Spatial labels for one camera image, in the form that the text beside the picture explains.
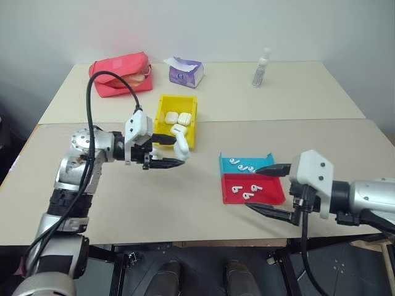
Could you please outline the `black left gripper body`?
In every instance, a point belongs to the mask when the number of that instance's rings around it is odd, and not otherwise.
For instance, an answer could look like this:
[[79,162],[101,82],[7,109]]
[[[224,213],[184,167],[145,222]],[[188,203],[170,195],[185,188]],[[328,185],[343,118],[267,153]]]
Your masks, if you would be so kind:
[[159,169],[161,164],[159,160],[154,160],[150,155],[153,152],[153,144],[160,143],[160,134],[153,134],[147,139],[142,140],[141,144],[133,144],[131,148],[131,161],[141,164],[144,170]]

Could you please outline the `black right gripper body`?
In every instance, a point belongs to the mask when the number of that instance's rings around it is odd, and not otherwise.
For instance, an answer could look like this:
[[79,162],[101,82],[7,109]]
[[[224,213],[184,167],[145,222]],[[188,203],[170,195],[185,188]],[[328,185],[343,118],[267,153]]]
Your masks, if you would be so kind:
[[320,197],[317,195],[318,191],[312,186],[292,182],[289,194],[293,196],[294,211],[291,214],[291,223],[293,225],[300,225],[303,213],[320,211]]

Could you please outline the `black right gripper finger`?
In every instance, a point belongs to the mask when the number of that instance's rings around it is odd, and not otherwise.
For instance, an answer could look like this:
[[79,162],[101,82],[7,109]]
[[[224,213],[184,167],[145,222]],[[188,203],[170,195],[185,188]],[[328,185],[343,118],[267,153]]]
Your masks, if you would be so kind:
[[285,177],[289,175],[290,169],[290,163],[277,163],[274,165],[258,168],[255,170],[255,174],[268,177]]
[[271,205],[254,202],[247,202],[245,203],[245,206],[257,213],[260,213],[263,216],[266,216],[267,218],[285,221],[295,226],[299,226],[300,224],[300,212],[298,211],[290,212],[286,210],[280,210]]

